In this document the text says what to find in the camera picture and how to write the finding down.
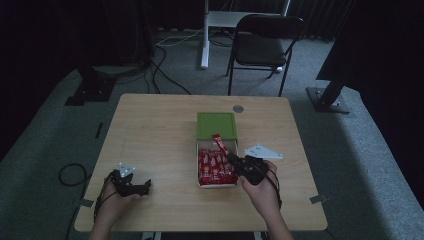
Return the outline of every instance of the wooden table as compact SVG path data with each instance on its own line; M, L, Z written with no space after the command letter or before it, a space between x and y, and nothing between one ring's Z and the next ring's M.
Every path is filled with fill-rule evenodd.
M201 189L197 184L197 112L235 113L240 155L259 143L284 155L278 167L283 205L291 230L323 230L327 221L285 98L125 94L100 152L85 199L97 198L103 179L118 163L135 166L133 184L152 179L143 196L115 224L116 231L265 231L266 225L241 186ZM93 208L81 207L75 228L90 231Z

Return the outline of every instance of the green box lid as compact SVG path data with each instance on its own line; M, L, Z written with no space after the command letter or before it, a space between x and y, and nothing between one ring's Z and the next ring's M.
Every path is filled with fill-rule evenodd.
M212 134L219 133L222 139L237 140L234 113L199 112L197 113L197 139L213 139Z

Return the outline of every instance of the person's right hand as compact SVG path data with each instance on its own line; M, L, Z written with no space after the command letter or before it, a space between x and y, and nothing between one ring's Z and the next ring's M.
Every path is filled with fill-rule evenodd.
M273 163L266 160L264 160L264 162L268 164L271 171L277 173L277 167ZM277 179L271 171L268 171L267 175L274 184L277 185ZM264 178L264 180L256 186L251 185L244 176L241 176L240 180L243 189L249 195L256 211L259 212L265 221L281 215L280 208L278 206L277 193L266 178Z

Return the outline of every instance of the black device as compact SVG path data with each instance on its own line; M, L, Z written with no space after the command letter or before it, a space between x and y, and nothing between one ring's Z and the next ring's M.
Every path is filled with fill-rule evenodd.
M255 158L246 155L240 158L234 153L227 155L228 161L234 166L235 174L240 177L244 176L252 185L258 185L268 173L268 164L262 158Z
M120 171L116 169L114 169L111 173L109 173L109 175L105 179L103 188L100 191L99 196L97 197L96 207L94 208L94 221L96 221L97 213L99 212L99 209L102 206L102 204L109 197L111 197L112 195L116 193L119 193L121 197L126 197L131 194L138 194L140 196L149 195L149 190L150 190L150 186L152 185L152 180L151 179L147 180L143 185L132 185L131 181L133 176L134 175L132 173L128 174L127 176L122 176ZM116 192L110 194L109 196L105 197L102 200L104 191L106 189L106 184L109 181L109 179L111 180L113 185L115 185Z
M121 177L120 172L115 169L111 174L111 181L115 185L116 191L119 195L121 195L121 197L126 197L135 193L140 196L149 195L152 180L149 179L146 183L144 183L144 185L132 185L132 173L126 177Z

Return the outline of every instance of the chair seat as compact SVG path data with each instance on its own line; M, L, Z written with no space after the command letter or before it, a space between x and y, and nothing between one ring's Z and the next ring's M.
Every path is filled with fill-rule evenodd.
M240 34L235 60L242 65L283 66L286 63L281 39L264 38L255 34Z

